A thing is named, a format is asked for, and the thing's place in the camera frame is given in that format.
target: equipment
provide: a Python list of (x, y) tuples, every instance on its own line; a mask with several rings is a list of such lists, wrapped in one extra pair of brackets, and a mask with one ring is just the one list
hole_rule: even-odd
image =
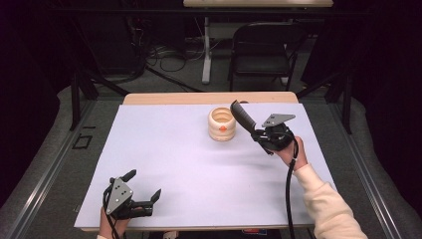
[(267, 154), (271, 150), (280, 151), (287, 147), (295, 138), (291, 130), (284, 124), (285, 121), (294, 119), (294, 115), (271, 114), (262, 124), (265, 129), (255, 129), (254, 120), (245, 112), (238, 101), (230, 106), (230, 111), (236, 121), (250, 134)]
[(289, 171), (286, 180), (286, 210), (288, 213), (291, 238), (295, 239), (296, 237), (290, 201), (290, 184), (299, 153), (299, 146), (292, 131), (284, 124), (285, 121), (294, 119), (295, 116), (271, 114), (262, 125), (265, 129), (255, 129), (256, 123), (245, 112), (245, 110), (243, 110), (238, 101), (234, 101), (232, 103), (230, 111), (232, 112), (235, 120), (251, 134), (252, 139), (256, 141), (267, 154), (273, 155), (271, 150), (280, 151), (289, 146), (292, 142), (294, 143), (293, 158), (289, 164)]
[(112, 229), (113, 238), (118, 238), (114, 228), (114, 220), (124, 220), (135, 217), (151, 216), (153, 205), (158, 201), (161, 189), (152, 195), (150, 201), (135, 202), (131, 200), (133, 191), (126, 185), (136, 175), (136, 170), (128, 172), (125, 176), (111, 178), (110, 186), (105, 190), (103, 197), (103, 208), (107, 221)]

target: white sleeve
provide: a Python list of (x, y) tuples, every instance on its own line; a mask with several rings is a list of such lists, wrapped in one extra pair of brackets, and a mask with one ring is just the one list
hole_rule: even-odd
[(328, 182), (319, 178), (310, 164), (295, 171), (295, 176), (305, 190), (304, 201), (308, 214), (316, 222), (317, 239), (367, 238), (350, 207)]

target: human hand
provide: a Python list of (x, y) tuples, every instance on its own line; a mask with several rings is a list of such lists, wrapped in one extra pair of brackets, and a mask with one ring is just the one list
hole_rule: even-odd
[[(298, 142), (299, 153), (298, 153), (298, 157), (297, 157), (297, 160), (296, 160), (294, 171), (296, 171), (299, 168), (308, 164), (307, 156), (305, 154), (304, 142), (302, 141), (302, 139), (299, 136), (295, 136), (295, 139)], [(294, 150), (295, 150), (295, 142), (292, 141), (289, 144), (289, 146), (287, 146), (283, 150), (273, 151), (273, 153), (278, 155), (283, 160), (283, 162), (287, 166), (289, 166), (289, 164), (291, 163), (291, 161), (293, 159)]]
[[(112, 223), (114, 224), (114, 228), (117, 231), (118, 237), (122, 237), (124, 231), (127, 228), (127, 224), (129, 223), (130, 219), (125, 219), (125, 220), (117, 220), (115, 222), (115, 220), (113, 218), (111, 218)], [(113, 238), (112, 236), (112, 229), (111, 226), (109, 225), (107, 219), (106, 219), (106, 213), (104, 208), (102, 207), (101, 209), (101, 219), (100, 219), (100, 232), (99, 232), (100, 236), (103, 236), (105, 238), (111, 239)]]

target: white paper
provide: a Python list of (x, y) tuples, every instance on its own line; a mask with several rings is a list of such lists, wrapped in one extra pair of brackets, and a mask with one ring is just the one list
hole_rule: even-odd
[[(306, 144), (309, 162), (334, 186), (307, 113), (301, 104), (246, 104), (261, 128), (270, 114), (296, 115), (286, 125)], [(103, 192), (111, 177), (132, 169), (127, 185), (135, 201), (149, 200), (161, 188), (151, 217), (129, 227), (224, 228), (288, 225), (287, 166), (267, 155), (238, 123), (230, 141), (208, 134), (208, 114), (227, 105), (120, 106), (99, 159), (75, 227), (98, 228)], [(303, 190), (293, 176), (291, 202), (295, 224), (313, 224)]]

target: gray floor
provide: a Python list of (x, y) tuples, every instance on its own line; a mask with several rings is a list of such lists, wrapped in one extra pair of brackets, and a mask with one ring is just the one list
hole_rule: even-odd
[[(228, 44), (220, 42), (213, 50), (209, 85), (201, 83), (203, 58), (187, 61), (184, 68), (176, 73), (164, 71), (183, 66), (182, 61), (172, 58), (162, 60), (161, 66), (156, 64), (153, 68), (205, 92), (227, 92)], [(300, 77), (312, 46), (313, 41), (308, 41), (300, 53), (292, 92), (298, 92), (304, 86)], [(148, 71), (135, 81), (119, 85), (134, 93), (185, 91)], [(85, 196), (107, 131), (122, 101), (122, 97), (104, 86), (98, 85), (98, 90), (101, 93), (98, 101), (83, 99), (83, 121), (74, 132), (69, 132), (72, 120), (70, 89), (59, 93), (61, 109), (55, 124), (26, 174), (0, 210), (0, 238), (95, 238), (93, 233), (73, 228), (78, 210), (75, 201), (81, 201)], [(235, 84), (235, 91), (239, 92), (283, 90), (280, 82), (271, 83), (271, 79), (259, 84), (255, 79)], [(327, 105), (323, 100), (325, 91), (324, 88), (319, 89), (301, 99), (301, 103), (309, 113), (339, 192), (350, 203), (365, 233), (369, 238), (422, 238), (420, 218), (401, 198), (373, 152), (364, 107), (357, 101), (352, 102), (353, 134), (348, 135), (338, 125), (340, 105)], [(96, 136), (90, 152), (70, 150), (79, 133)]]

